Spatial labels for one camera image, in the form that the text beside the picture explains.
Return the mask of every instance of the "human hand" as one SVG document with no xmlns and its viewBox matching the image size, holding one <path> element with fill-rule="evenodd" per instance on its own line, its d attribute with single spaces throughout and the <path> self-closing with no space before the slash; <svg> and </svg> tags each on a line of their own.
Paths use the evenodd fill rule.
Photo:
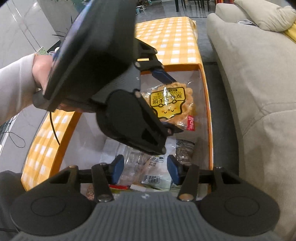
<svg viewBox="0 0 296 241">
<path fill-rule="evenodd" d="M 43 94 L 47 87 L 48 75 L 52 67 L 52 61 L 53 61 L 53 57 L 50 55 L 35 55 L 33 60 L 32 74 L 37 87 L 42 89 Z M 58 106 L 58 109 L 64 110 L 67 112 L 71 112 L 71 111 L 83 112 L 83 110 L 79 108 L 67 106 L 62 103 Z"/>
</svg>

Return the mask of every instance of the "chair leg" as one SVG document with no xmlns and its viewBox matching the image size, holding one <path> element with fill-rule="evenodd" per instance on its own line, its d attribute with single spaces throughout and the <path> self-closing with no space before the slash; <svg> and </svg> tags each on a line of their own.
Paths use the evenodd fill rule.
<svg viewBox="0 0 296 241">
<path fill-rule="evenodd" d="M 179 12 L 179 1 L 178 0 L 175 0 L 175 5 L 176 5 L 176 12 Z"/>
</svg>

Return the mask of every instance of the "sofa armrest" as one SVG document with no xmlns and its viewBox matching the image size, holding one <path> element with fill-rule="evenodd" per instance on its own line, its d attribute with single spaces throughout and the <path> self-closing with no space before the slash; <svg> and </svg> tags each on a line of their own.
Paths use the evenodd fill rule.
<svg viewBox="0 0 296 241">
<path fill-rule="evenodd" d="M 250 20 L 250 16 L 240 6 L 235 4 L 218 3 L 216 5 L 216 15 L 224 22 L 237 23 L 237 21 Z"/>
</svg>

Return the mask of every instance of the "clear plastic bag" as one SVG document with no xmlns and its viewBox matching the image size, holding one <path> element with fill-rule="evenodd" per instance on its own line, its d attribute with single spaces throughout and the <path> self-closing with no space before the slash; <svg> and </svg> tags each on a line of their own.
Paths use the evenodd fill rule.
<svg viewBox="0 0 296 241">
<path fill-rule="evenodd" d="M 181 164 L 190 164 L 193 150 L 194 150 L 194 143 L 193 142 L 177 139 L 176 159 Z"/>
<path fill-rule="evenodd" d="M 124 160 L 124 169 L 118 181 L 118 185 L 130 186 L 137 174 L 141 173 L 145 163 L 151 156 L 139 150 L 128 147 L 128 153 Z"/>
<path fill-rule="evenodd" d="M 142 96 L 161 121 L 194 131 L 193 90 L 188 84 L 173 82 L 158 85 L 143 92 Z"/>
<path fill-rule="evenodd" d="M 136 176 L 135 184 L 149 185 L 161 190 L 169 190 L 171 177 L 167 169 L 168 155 L 176 155 L 176 138 L 168 137 L 165 143 L 166 154 L 152 156 L 144 165 L 142 172 Z"/>
</svg>

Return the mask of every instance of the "yellow checkered tablecloth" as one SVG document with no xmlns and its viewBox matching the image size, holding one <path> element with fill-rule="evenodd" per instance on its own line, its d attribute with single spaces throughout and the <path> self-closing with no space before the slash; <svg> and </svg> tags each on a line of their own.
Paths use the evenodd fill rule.
<svg viewBox="0 0 296 241">
<path fill-rule="evenodd" d="M 136 38 L 157 49 L 163 65 L 202 63 L 195 21 L 174 17 L 136 24 Z"/>
<path fill-rule="evenodd" d="M 21 182 L 25 190 L 59 172 L 64 154 L 81 113 L 56 110 L 52 113 L 54 129 L 60 146 L 52 131 L 49 114 L 38 131 L 28 153 Z"/>
</svg>

